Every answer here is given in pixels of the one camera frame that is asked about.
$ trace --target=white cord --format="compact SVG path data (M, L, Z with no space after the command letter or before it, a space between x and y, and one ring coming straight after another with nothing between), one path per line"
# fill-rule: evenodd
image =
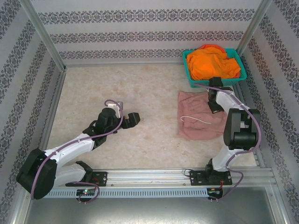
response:
M181 121L183 121L183 122L185 122L185 121L183 120L183 118L192 118L192 119L194 119L194 120L198 120L198 121L200 121L200 122L202 122L202 123L205 123L205 124L208 124L208 125L211 125L211 124L212 124L212 123L205 122L205 121L203 121L203 120L200 120L200 119L197 119L197 118L193 118L193 117L190 117L190 116L181 116L180 119L181 119Z

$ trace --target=beige floor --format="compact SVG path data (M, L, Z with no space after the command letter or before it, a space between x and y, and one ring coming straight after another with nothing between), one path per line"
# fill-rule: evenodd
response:
M222 137L207 141L177 136L178 91L189 86L183 65L69 68L48 148L75 137L95 119L106 99L124 102L124 112L138 112L141 122L120 130L92 152L77 158L92 168L204 167L223 146ZM234 166L255 166L253 154Z

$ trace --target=pink towel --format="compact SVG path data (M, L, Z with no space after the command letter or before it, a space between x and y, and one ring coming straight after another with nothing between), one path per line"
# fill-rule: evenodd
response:
M179 92L178 93L178 134L189 140L209 140L221 136L227 119L225 112L212 114L208 103L207 92ZM182 118L190 116L200 119L205 124L192 118Z

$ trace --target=striped wall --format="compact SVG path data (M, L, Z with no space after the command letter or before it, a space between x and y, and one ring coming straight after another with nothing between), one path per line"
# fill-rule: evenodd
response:
M261 0L33 0L67 66L181 63L206 43L237 48Z
M0 1L0 224L20 188L16 175L41 142L60 71L17 0Z
M270 5L242 60L249 106L261 112L264 162L272 167L291 223L299 223L299 0Z

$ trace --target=plastic laundry basket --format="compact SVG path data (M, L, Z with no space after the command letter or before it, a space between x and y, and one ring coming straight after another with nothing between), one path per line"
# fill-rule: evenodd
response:
M209 85L209 80L197 80L197 81L195 81L195 80L191 79L186 59L187 59L187 55L190 54L190 53L192 53L193 51L194 50L185 50L183 52L184 66L185 66L185 70L186 70L186 73L187 73L187 76L188 76L188 79L189 79L189 82L190 82L190 86L191 87L198 87L197 85L194 85L196 83L202 84L202 85ZM244 66L242 64L242 61L241 61L240 57L238 56L236 50L235 49L225 49L225 51L228 54L228 57L229 58L234 58L237 61L237 63L239 64L240 68L241 68L240 77L239 78L221 79L222 83L223 83L223 86L230 86L230 85L237 84L238 82L240 82L242 80L245 80L247 78L247 74L245 72L245 69L244 69Z

